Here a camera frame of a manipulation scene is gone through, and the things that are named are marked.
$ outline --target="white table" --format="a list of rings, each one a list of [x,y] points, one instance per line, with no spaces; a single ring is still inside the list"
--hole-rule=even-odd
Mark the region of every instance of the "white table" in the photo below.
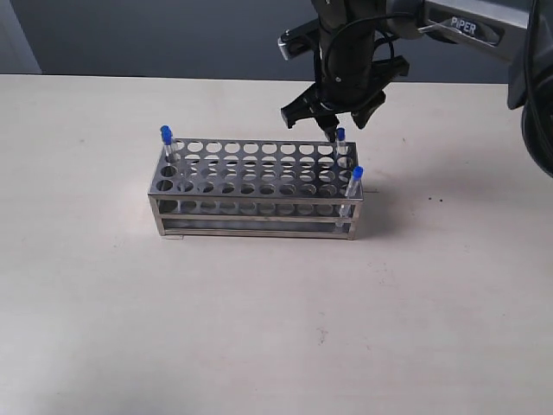
[[[553,411],[553,181],[505,86],[346,121],[359,240],[159,237],[159,126],[322,140],[280,118],[306,85],[0,77],[0,414]]]

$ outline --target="test tube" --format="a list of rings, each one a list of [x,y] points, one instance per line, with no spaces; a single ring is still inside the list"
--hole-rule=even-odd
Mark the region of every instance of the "test tube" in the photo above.
[[[173,132],[171,129],[164,125],[161,128],[162,132],[162,141],[163,141],[163,148],[165,149],[165,156],[167,156],[167,161],[169,163],[176,163],[178,162],[178,147],[176,145],[175,140],[173,139]]]
[[[359,189],[359,185],[361,184],[361,177],[363,177],[363,168],[360,166],[357,166],[355,169],[353,169],[352,178],[349,180],[349,183],[347,184],[346,194],[345,197],[347,199],[351,199],[357,194],[357,190]],[[337,227],[343,227],[344,226],[344,219],[349,217],[349,213],[352,210],[352,205],[341,205],[339,215],[340,218],[336,222]]]
[[[346,130],[339,128],[336,130],[336,156],[345,156],[347,154]]]

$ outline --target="metal frame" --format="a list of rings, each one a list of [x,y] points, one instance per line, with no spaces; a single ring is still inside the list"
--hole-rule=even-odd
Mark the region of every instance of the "metal frame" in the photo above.
[[[160,155],[148,193],[161,236],[354,238],[363,191],[343,192],[355,144],[337,157],[327,142],[176,142],[177,159]],[[353,208],[337,227],[341,205]]]

